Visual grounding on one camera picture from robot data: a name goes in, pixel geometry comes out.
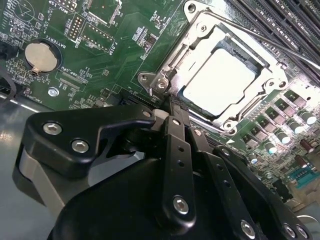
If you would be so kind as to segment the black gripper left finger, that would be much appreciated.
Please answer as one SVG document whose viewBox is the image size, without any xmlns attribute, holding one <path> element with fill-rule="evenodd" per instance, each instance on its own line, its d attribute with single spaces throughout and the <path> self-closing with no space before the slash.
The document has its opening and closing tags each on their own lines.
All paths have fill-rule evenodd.
<svg viewBox="0 0 320 240">
<path fill-rule="evenodd" d="M 41 112 L 24 129 L 24 175 L 56 229 L 191 229 L 188 108 L 141 104 Z"/>
</svg>

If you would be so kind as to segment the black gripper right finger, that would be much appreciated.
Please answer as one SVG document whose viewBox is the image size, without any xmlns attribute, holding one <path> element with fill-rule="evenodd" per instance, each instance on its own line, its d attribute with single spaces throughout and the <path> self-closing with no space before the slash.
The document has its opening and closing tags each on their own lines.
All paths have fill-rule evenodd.
<svg viewBox="0 0 320 240">
<path fill-rule="evenodd" d="M 183 240 L 310 240 L 312 233 L 247 167 L 192 127 L 180 104 L 191 145 L 197 219 Z"/>
</svg>

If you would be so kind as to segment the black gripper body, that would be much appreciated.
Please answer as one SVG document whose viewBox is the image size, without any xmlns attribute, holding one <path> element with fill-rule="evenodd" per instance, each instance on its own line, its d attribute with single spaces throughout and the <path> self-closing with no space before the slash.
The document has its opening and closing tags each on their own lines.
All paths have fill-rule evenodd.
<svg viewBox="0 0 320 240">
<path fill-rule="evenodd" d="M 59 211 L 51 240 L 183 240 L 197 221 L 195 169 L 187 126 L 164 123 L 153 131 L 149 123 L 93 123 L 85 128 L 61 123 L 45 132 L 43 123 L 28 123 L 17 164 L 31 160 L 43 180 L 54 178 L 69 199 Z M 134 147 L 147 154 L 101 182 L 87 187 L 85 179 L 110 146 L 114 155 L 133 131 Z M 150 145 L 141 142 L 150 137 Z"/>
</svg>

